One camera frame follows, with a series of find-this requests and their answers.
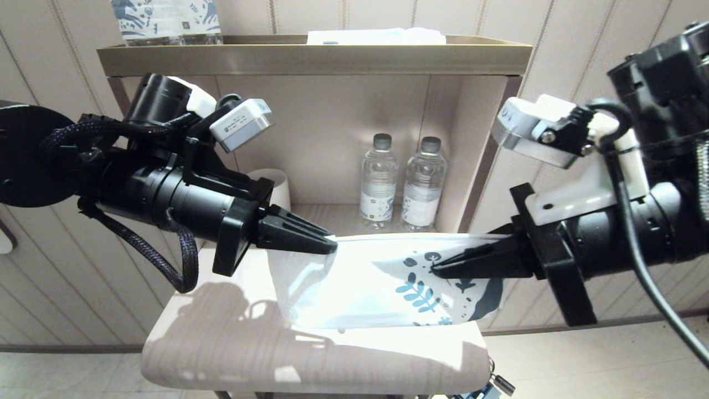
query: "white label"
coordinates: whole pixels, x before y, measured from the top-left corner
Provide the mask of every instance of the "white label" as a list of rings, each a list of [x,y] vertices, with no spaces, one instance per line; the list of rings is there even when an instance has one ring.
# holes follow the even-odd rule
[[[111,5],[124,39],[171,37],[182,32],[171,0],[112,0]]]
[[[176,0],[185,35],[221,33],[214,0]]]
[[[374,198],[362,192],[359,198],[359,213],[367,220],[384,222],[391,220],[394,209],[394,194],[390,197]]]
[[[440,189],[429,190],[407,185],[403,194],[401,218],[414,226],[430,226],[436,217],[440,193]]]
[[[500,112],[497,114],[497,119],[507,128],[507,130],[515,130],[520,119],[524,116],[516,106],[505,103]]]

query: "beige cushioned stool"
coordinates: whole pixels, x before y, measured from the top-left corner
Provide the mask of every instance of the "beige cushioned stool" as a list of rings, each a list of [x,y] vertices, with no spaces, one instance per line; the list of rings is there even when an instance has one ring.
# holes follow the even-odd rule
[[[143,348],[143,375],[188,390],[288,393],[465,393],[489,379],[477,324],[307,329],[280,315],[266,251],[231,278],[199,252],[199,282],[175,293]]]

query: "floor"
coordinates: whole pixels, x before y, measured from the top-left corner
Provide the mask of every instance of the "floor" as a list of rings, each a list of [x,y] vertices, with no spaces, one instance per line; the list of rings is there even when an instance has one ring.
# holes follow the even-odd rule
[[[688,319],[709,341],[706,317]],[[663,322],[486,337],[515,399],[706,398],[709,372]],[[252,398],[236,393],[235,398]],[[288,395],[289,399],[306,395]],[[139,354],[0,353],[0,398],[214,399],[209,391],[156,386]]]

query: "water bottle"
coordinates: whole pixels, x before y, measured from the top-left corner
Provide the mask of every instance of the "water bottle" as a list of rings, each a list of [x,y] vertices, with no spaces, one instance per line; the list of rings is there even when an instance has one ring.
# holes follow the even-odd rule
[[[224,44],[214,0],[173,0],[187,45]]]
[[[173,0],[111,0],[111,6],[125,44],[183,44]]]
[[[440,139],[424,137],[420,150],[406,164],[401,205],[406,231],[429,231],[433,226],[448,169],[440,149]]]
[[[362,161],[362,194],[359,213],[364,224],[382,229],[391,223],[396,194],[398,165],[391,153],[391,136],[374,135],[374,148],[364,154]]]

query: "plastic bag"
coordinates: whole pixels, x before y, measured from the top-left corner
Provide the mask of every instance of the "plastic bag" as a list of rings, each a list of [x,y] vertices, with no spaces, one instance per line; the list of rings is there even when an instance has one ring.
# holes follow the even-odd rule
[[[492,234],[372,234],[340,237],[337,252],[268,250],[285,319],[302,327],[346,329],[459,324],[491,314],[502,279],[446,280],[433,263],[504,238]]]

